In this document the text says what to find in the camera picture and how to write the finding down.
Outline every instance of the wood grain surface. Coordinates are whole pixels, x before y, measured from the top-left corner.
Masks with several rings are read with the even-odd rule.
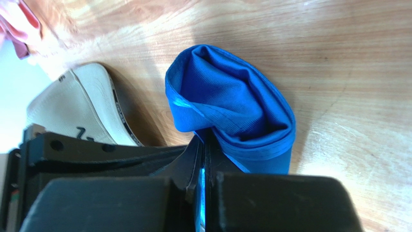
[[[26,0],[43,25],[31,46],[57,78],[102,63],[146,145],[185,144],[164,76],[194,44],[257,67],[297,119],[292,174],[349,191],[366,231],[412,231],[412,1]]]

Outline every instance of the folded blue towel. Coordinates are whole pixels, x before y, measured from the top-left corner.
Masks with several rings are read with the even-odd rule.
[[[181,132],[211,128],[224,154],[246,173],[287,174],[296,121],[282,94],[255,67],[210,45],[178,55],[166,96]]]

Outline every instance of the screw hole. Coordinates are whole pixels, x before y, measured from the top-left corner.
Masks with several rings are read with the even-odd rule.
[[[53,141],[50,143],[50,146],[51,146],[51,148],[52,148],[53,150],[55,150],[55,151],[62,151],[63,148],[64,148],[63,143],[60,142],[59,140],[53,140]]]
[[[102,150],[105,152],[114,152],[116,150],[116,146],[110,144],[103,144]]]

